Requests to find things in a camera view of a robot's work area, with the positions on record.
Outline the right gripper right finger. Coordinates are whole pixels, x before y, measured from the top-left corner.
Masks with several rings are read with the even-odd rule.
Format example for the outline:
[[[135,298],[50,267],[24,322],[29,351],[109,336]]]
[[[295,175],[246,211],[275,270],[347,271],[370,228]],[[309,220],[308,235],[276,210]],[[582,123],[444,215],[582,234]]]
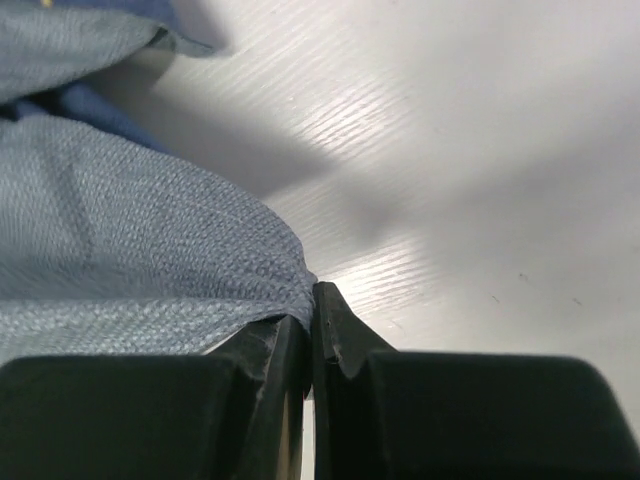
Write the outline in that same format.
[[[638,444],[589,363],[399,351],[334,284],[314,296],[317,478],[638,477]]]

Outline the blue pillowcase with fish print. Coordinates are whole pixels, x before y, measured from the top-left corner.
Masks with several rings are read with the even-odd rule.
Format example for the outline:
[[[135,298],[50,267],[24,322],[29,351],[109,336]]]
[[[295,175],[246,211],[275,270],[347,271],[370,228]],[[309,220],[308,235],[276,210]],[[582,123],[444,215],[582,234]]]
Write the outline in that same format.
[[[203,353],[246,324],[308,327],[291,229],[171,156],[87,88],[145,49],[192,57],[167,1],[1,5],[1,357]]]

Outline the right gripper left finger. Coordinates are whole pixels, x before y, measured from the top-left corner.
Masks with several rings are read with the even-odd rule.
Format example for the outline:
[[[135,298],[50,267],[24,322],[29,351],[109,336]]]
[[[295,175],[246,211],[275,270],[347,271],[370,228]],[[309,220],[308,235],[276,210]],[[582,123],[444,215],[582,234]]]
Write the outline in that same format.
[[[284,317],[204,356],[13,360],[1,369],[1,475],[296,479],[308,353]]]

